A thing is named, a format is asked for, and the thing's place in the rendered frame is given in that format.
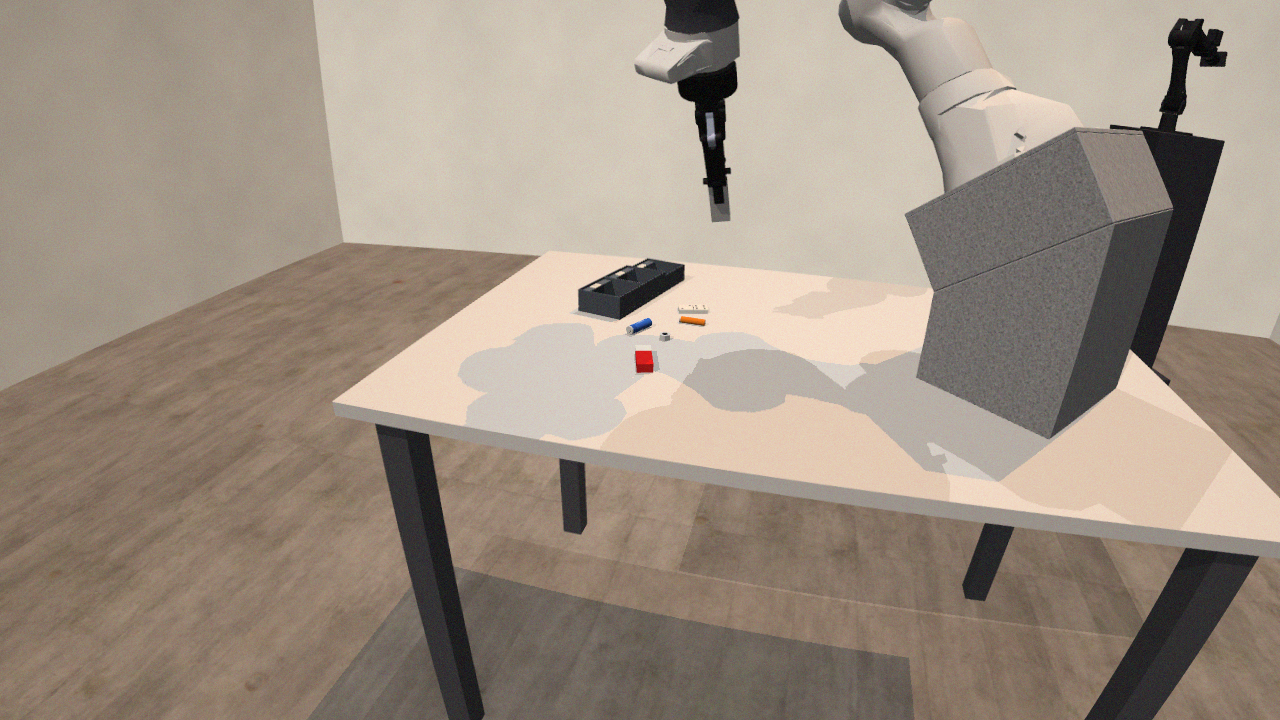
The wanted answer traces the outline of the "red and white eraser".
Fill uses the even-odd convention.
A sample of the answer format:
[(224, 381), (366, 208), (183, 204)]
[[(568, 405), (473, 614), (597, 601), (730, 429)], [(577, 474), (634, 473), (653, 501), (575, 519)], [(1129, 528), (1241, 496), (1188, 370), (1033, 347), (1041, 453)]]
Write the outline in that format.
[(653, 373), (652, 345), (635, 345), (637, 373)]

